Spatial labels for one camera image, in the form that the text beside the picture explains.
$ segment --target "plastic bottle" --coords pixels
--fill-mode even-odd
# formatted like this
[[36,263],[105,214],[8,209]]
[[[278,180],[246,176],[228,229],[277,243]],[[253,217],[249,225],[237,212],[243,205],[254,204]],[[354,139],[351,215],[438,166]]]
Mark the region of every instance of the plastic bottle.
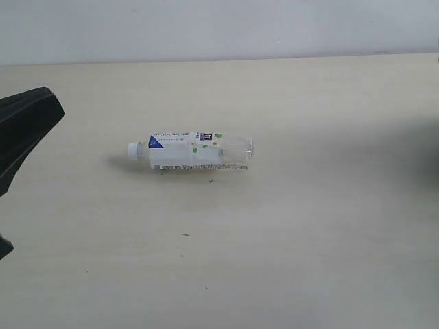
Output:
[[128,145],[130,159],[153,169],[247,169],[252,156],[251,140],[217,132],[152,134],[148,142]]

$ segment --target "bottle cap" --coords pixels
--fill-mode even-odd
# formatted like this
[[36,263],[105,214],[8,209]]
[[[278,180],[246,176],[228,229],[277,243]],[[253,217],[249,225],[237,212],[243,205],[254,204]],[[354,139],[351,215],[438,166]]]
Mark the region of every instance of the bottle cap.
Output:
[[131,160],[139,159],[139,144],[140,143],[130,143],[128,144],[128,158]]

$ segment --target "black object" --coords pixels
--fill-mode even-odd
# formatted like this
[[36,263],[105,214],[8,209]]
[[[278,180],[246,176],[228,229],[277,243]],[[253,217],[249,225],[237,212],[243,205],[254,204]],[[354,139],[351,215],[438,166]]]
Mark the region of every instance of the black object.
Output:
[[[29,153],[64,115],[55,95],[45,87],[0,99],[0,197]],[[0,235],[0,259],[13,249]]]

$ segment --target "tabletop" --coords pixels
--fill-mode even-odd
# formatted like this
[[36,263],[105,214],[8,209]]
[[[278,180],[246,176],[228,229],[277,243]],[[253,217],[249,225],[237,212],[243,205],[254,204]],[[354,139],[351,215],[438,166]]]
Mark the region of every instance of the tabletop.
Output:
[[[66,117],[0,199],[13,328],[437,328],[437,54],[0,66]],[[254,140],[153,171],[152,132]]]

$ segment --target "white wall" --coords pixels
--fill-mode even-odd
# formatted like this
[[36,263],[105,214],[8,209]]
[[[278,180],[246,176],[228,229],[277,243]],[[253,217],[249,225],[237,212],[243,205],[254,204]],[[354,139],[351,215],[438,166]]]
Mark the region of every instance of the white wall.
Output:
[[0,65],[438,51],[432,0],[2,0]]

